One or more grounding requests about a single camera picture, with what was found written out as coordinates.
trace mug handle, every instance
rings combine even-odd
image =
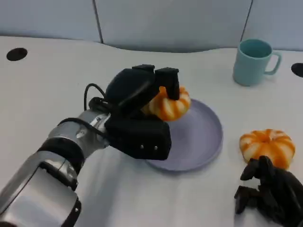
[[[274,67],[273,70],[271,70],[269,72],[264,72],[264,74],[266,74],[266,75],[274,75],[278,71],[278,69],[280,67],[281,60],[282,60],[282,55],[280,53],[278,53],[278,52],[273,52],[273,55],[278,56],[278,61],[277,61],[276,66]]]

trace tabletop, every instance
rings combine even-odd
[[[7,52],[16,47],[26,48],[27,56],[8,61]],[[280,52],[275,76],[242,87],[232,79],[236,49],[137,52],[85,41],[0,37],[0,189],[60,120],[83,111],[88,83],[105,89],[122,69],[153,64],[178,68],[190,96],[216,112],[224,132],[222,152],[202,169],[176,174],[114,148],[96,151],[80,172],[77,193],[83,210],[76,226],[273,226],[255,210],[235,217],[233,196],[243,185],[239,178],[246,165],[239,138],[251,130],[285,131],[297,147],[290,171],[303,182],[303,78],[290,69],[303,52]],[[89,98],[96,94],[92,90]]]

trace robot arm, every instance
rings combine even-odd
[[[169,126],[145,117],[140,109],[159,86],[178,99],[178,70],[153,70],[151,65],[123,70],[108,86],[105,98],[93,98],[88,110],[85,100],[85,111],[78,118],[65,119],[50,132],[2,190],[0,225],[74,226],[81,212],[77,176],[98,149],[112,146],[133,158],[167,159]]]

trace purple plate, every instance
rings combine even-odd
[[[147,160],[152,166],[170,171],[187,171],[212,161],[222,149],[223,130],[217,115],[205,104],[191,100],[188,112],[168,122],[171,150],[164,161]]]

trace orange toy pumpkin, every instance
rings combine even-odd
[[[274,166],[282,169],[289,167],[295,152],[290,137],[273,129],[244,134],[240,138],[240,149],[246,162],[264,155],[270,158]]]
[[[143,108],[145,114],[154,114],[163,121],[174,121],[187,112],[190,97],[185,87],[180,87],[179,100],[169,99],[165,87],[160,87],[159,90],[155,98]]]

